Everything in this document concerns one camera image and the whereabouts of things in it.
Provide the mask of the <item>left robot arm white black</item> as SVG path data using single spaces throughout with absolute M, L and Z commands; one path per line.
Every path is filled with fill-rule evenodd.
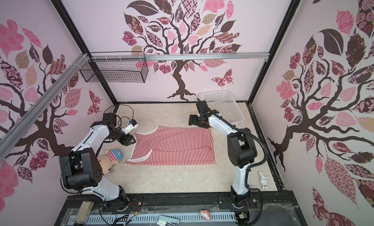
M 105 178 L 112 167 L 124 158 L 121 150 L 105 151 L 99 155 L 102 145 L 118 141 L 123 146 L 135 144 L 131 131 L 138 123 L 130 119 L 122 128 L 116 126 L 116 115 L 106 113 L 101 121 L 93 122 L 89 133 L 68 155 L 59 157 L 62 186 L 78 193 L 93 194 L 103 200 L 112 210 L 124 211 L 129 204 L 125 190 Z

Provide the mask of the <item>red white striped tank top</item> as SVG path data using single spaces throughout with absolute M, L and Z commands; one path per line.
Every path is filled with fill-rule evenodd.
M 211 131 L 200 127 L 157 126 L 150 132 L 137 132 L 136 143 L 126 165 L 195 166 L 214 165 Z

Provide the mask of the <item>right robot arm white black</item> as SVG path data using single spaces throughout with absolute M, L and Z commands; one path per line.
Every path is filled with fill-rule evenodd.
M 239 129 L 221 116 L 209 113 L 191 114 L 189 125 L 206 129 L 215 128 L 227 138 L 228 157 L 236 167 L 231 186 L 231 200 L 234 206 L 243 207 L 251 195 L 248 185 L 249 167 L 258 155 L 250 130 Z

